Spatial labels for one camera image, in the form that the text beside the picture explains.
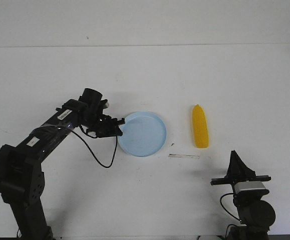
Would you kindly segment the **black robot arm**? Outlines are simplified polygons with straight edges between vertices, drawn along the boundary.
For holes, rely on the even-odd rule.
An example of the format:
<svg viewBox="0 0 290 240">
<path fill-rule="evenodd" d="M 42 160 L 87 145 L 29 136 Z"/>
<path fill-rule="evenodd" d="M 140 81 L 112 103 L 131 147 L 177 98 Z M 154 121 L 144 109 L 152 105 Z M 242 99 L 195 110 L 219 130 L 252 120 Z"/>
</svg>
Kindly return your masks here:
<svg viewBox="0 0 290 240">
<path fill-rule="evenodd" d="M 0 148 L 0 194 L 16 219 L 20 240 L 52 240 L 41 195 L 45 187 L 42 162 L 75 128 L 92 139 L 119 137 L 125 120 L 105 115 L 109 103 L 96 90 L 86 88 L 79 99 L 70 99 L 17 146 Z"/>
<path fill-rule="evenodd" d="M 212 186 L 231 185 L 232 192 L 220 197 L 222 208 L 240 225 L 229 224 L 222 240 L 267 240 L 269 227 L 275 222 L 273 207 L 261 198 L 269 194 L 264 182 L 271 180 L 268 175 L 256 175 L 241 160 L 235 150 L 231 151 L 227 174 L 222 178 L 213 178 Z M 231 214 L 223 205 L 225 196 L 233 196 L 233 204 L 237 209 L 238 216 Z"/>
</svg>

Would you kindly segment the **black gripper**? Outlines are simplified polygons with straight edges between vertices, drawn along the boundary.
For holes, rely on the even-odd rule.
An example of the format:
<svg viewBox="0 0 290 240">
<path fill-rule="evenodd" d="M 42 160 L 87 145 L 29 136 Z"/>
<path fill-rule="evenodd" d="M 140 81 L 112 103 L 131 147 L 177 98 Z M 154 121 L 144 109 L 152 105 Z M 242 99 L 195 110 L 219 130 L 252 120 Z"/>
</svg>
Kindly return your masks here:
<svg viewBox="0 0 290 240">
<path fill-rule="evenodd" d="M 236 177 L 234 174 L 234 156 L 235 156 L 235 167 L 236 167 Z M 247 165 L 241 160 L 238 153 L 232 150 L 230 153 L 229 166 L 225 177 L 222 178 L 212 178 L 210 184 L 212 186 L 217 185 L 235 185 L 240 182 L 256 182 L 263 181 L 268 182 L 271 180 L 269 175 L 256 175 L 255 171 L 251 170 Z"/>
<path fill-rule="evenodd" d="M 123 132 L 119 125 L 124 125 L 125 119 L 112 118 L 109 115 L 102 115 L 94 125 L 86 129 L 87 135 L 92 138 L 108 138 L 122 136 Z"/>
</svg>

